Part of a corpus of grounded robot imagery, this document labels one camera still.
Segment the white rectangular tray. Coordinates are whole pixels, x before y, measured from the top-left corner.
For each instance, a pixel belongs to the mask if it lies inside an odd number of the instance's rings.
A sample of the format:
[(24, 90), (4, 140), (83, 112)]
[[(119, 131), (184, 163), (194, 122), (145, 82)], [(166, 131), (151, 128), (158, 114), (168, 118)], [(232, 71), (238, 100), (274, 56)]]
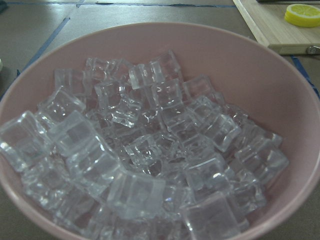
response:
[(0, 58), (0, 72), (2, 71), (2, 69), (3, 69), (3, 61)]

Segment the dark grey folded cloth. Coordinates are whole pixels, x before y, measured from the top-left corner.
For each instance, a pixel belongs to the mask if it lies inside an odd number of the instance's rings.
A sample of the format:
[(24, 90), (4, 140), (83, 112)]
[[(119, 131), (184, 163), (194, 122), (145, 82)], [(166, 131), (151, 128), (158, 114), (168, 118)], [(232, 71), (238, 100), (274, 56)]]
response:
[(0, 2), (0, 12), (3, 12), (7, 8), (7, 3), (5, 1)]

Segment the yellow lemon slice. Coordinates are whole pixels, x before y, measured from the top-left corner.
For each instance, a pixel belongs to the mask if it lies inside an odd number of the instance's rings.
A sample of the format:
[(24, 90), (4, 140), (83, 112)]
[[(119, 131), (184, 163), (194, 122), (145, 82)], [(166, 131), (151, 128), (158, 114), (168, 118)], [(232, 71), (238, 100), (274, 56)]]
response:
[(320, 25), (320, 9), (308, 4), (290, 4), (286, 8), (284, 19), (298, 27), (318, 27)]

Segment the clear fake ice cubes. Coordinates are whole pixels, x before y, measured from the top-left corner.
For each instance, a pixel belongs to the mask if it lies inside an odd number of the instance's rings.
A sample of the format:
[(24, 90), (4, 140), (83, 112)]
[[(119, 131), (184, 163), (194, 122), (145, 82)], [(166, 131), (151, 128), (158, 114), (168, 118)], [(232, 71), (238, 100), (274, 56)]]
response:
[(226, 240), (289, 164), (281, 136), (184, 80), (172, 51), (146, 64), (58, 68), (36, 112), (0, 128), (0, 154), (51, 220), (89, 240)]

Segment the wooden cutting board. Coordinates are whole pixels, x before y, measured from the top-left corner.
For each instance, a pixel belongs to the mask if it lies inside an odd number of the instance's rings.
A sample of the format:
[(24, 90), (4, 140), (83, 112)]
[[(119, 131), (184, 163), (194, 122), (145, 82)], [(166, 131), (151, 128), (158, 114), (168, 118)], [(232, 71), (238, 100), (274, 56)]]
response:
[(233, 2), (258, 43), (280, 55), (314, 55), (312, 47), (320, 47), (320, 28), (299, 27), (285, 20), (285, 12), (293, 1)]

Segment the pink bowl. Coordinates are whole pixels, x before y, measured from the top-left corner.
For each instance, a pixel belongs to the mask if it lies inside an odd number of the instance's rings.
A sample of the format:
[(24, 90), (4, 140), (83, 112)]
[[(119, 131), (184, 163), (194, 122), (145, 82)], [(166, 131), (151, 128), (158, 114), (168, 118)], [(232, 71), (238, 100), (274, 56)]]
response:
[(151, 22), (112, 27), (77, 38), (40, 57), (0, 102), (5, 123), (54, 89), (56, 68), (80, 69), (88, 57), (146, 63), (173, 50), (185, 77), (209, 75), (227, 102), (283, 137), (289, 166), (267, 191), (268, 204), (249, 216), (238, 236), (255, 240), (287, 220), (320, 179), (320, 101), (305, 78), (274, 51), (241, 35), (190, 23)]

